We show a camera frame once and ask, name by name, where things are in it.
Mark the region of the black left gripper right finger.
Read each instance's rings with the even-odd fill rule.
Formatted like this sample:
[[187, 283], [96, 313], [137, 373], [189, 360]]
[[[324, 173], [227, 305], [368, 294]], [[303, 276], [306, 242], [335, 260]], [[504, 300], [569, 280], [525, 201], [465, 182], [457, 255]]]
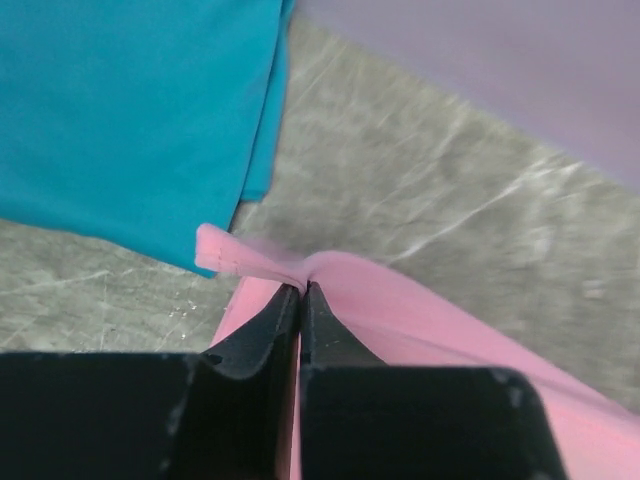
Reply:
[[305, 479], [563, 479], [542, 401], [521, 374], [390, 366], [310, 284], [302, 307]]

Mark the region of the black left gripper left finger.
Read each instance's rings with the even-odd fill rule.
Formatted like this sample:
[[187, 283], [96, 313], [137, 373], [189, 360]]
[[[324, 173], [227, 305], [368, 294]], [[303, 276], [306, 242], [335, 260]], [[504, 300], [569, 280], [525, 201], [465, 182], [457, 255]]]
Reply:
[[201, 353], [1, 357], [5, 479], [285, 479], [300, 297]]

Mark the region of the pink t shirt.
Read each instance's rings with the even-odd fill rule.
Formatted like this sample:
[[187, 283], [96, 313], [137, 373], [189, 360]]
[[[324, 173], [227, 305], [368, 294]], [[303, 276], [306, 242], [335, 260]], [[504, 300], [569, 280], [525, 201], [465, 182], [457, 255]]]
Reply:
[[339, 321], [390, 364], [497, 365], [523, 373], [542, 397], [570, 478], [639, 476], [637, 415], [396, 271], [345, 252], [302, 258], [209, 224], [197, 230], [195, 263], [241, 279], [214, 344], [265, 307], [280, 285], [316, 282]]

